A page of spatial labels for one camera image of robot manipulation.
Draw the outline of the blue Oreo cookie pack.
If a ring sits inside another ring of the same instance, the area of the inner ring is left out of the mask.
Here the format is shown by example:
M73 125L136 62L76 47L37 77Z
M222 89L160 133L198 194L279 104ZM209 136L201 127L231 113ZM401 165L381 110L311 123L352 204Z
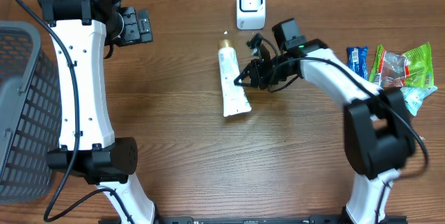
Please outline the blue Oreo cookie pack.
M366 57L368 47L348 47L348 67L363 79L368 79Z

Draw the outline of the white cream tube gold cap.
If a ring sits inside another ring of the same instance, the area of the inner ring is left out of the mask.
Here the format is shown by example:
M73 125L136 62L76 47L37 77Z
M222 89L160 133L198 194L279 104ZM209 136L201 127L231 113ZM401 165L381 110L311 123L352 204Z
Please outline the white cream tube gold cap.
M252 110L242 86L234 82L240 75L236 50L231 40L218 41L218 63L223 100L223 116L233 116Z

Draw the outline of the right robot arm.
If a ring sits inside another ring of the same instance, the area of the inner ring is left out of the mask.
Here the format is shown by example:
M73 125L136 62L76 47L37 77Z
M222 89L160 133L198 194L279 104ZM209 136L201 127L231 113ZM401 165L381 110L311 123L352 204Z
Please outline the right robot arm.
M322 40L307 40L294 19L276 24L273 35L277 44L271 50L259 33L247 41L254 59L234 84L273 92L273 86L293 77L320 88L343 111L344 151L355 171L338 223L406 223L405 217L385 213L391 188L415 153L402 92L355 74Z

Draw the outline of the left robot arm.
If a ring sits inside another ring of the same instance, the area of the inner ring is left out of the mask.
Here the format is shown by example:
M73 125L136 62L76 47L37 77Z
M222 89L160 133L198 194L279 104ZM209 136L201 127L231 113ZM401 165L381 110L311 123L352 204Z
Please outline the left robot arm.
M155 204L136 176L136 141L115 135L104 80L104 61L114 47L152 40L146 11L121 0L38 3L56 51L62 106L58 146L46 155L49 167L94 185L119 223L153 223Z

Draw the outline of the green snack bag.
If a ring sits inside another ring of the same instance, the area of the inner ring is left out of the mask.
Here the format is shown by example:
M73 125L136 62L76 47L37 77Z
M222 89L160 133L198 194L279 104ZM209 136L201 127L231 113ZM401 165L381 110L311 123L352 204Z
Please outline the green snack bag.
M434 70L430 43L403 54L387 51L378 45L369 82L380 87L432 88Z

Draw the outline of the mint green wipes pack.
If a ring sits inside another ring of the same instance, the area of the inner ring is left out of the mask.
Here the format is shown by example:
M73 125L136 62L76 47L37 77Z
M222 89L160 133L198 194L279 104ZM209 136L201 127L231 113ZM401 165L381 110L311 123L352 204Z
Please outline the mint green wipes pack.
M432 88L402 87L400 91L403 94L407 110L413 116L416 116L424 99L433 94L437 89L437 86L433 86Z

